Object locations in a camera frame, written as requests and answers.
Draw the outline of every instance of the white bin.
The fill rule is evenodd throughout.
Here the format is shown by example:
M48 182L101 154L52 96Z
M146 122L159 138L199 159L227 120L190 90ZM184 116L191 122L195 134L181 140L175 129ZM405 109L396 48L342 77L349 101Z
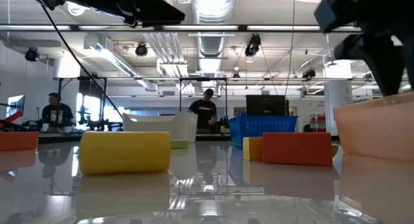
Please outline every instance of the white bin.
M167 131L171 140L188 140L189 142L195 142L197 118L196 114L189 112L166 117L122 114L124 131Z

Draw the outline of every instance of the blue basket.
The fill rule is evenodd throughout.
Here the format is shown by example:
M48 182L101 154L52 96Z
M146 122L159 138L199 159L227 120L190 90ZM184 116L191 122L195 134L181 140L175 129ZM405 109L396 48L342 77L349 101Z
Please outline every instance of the blue basket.
M230 119L232 142L243 147L243 137L262 137L263 133L292 133L296 130L298 117L248 117Z

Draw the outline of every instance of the black t-shirt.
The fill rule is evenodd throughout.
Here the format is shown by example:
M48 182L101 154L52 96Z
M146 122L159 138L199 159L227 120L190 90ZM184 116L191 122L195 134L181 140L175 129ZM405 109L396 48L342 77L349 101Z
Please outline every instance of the black t-shirt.
M69 124L73 118L71 108L66 104L60 104L59 107L47 105L43 108L41 118L43 123L54 124L58 116L58 124Z
M217 108L215 104L211 101L195 101L190 106L190 111L194 112L199 116L199 120L197 122L198 128L209 128L208 121L212 119L213 115L217 114Z

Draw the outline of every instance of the man in black t-shirt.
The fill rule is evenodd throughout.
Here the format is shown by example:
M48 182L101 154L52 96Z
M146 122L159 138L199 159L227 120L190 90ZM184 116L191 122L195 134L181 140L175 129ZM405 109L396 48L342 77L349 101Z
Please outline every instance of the man in black t-shirt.
M62 104L60 100L59 94L49 94L49 105L43 108L43 112L41 114L43 123L64 126L72 125L72 110L68 105Z
M204 97L192 103L188 110L199 116L197 122L197 128L199 129L211 128L217 123L217 108L215 104L210 101L213 94L214 91L212 89L207 89L204 92Z

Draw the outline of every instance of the monitor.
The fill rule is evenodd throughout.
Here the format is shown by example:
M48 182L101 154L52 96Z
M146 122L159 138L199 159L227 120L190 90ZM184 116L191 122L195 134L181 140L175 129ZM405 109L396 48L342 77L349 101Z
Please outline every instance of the monitor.
M18 111L23 113L25 108L25 96L19 95L10 97L7 100L6 118L16 114Z
M246 95L248 116L269 117L289 114L289 103L284 95Z

